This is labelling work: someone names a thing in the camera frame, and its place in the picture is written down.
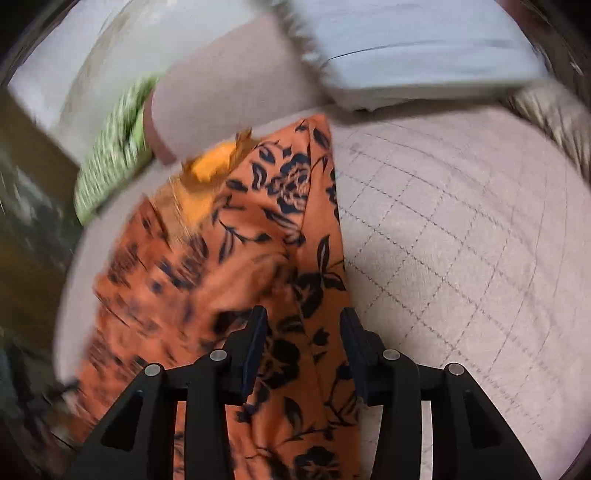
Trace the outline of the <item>orange black floral blouse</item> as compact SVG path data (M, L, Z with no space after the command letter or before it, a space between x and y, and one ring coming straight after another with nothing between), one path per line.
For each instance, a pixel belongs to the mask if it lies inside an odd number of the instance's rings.
M358 477L358 401L339 336L351 298L324 116L260 140L184 241L173 242L162 209L143 200L94 292L99 307L73 400L76 439L143 366L191 364L263 306L269 329L256 386L226 410L235 476Z

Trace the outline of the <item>wooden glass door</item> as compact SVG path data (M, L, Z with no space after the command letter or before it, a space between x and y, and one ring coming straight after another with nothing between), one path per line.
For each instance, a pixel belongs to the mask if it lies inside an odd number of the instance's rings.
M82 228L78 167L1 89L1 326L49 350Z

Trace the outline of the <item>green patterned pillow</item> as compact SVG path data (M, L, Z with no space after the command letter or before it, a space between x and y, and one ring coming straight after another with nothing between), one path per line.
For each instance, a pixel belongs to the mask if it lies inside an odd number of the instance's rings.
M74 188L73 205L80 224L89 223L152 158L143 114L158 80L158 76L150 75L131 84L119 96L95 137Z

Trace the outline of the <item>beige striped floral quilt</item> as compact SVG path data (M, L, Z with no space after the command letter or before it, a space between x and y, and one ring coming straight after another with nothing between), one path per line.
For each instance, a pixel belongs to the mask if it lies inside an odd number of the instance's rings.
M590 183L590 111L575 95L548 79L512 92L502 103L550 138Z

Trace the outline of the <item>pink rolled bolster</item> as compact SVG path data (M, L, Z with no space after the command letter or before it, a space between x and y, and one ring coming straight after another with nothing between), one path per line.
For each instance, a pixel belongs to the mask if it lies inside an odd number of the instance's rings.
M329 103L279 19L267 12L176 62L144 104L148 146L164 164L247 127Z

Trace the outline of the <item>light blue grey pillow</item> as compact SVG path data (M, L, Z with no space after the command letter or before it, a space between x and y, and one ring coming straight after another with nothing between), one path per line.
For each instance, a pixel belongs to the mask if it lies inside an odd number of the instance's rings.
M335 103L377 110L489 97L547 76L496 1L269 1Z

